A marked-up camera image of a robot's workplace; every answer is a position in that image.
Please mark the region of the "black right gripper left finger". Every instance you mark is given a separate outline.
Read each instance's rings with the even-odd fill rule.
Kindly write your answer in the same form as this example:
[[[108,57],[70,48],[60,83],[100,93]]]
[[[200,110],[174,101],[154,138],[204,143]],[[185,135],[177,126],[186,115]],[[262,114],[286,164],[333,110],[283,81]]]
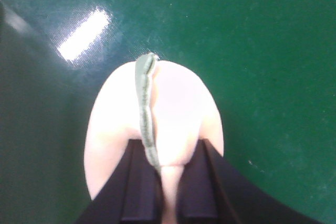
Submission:
[[[160,223],[161,181],[139,140],[130,140],[116,169],[75,223]]]

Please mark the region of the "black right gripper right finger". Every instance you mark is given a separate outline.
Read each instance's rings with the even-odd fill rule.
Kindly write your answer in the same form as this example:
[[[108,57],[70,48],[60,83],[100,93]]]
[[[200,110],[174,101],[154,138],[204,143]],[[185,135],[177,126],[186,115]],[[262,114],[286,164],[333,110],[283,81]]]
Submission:
[[[199,140],[178,189],[178,223],[318,223],[263,192]]]

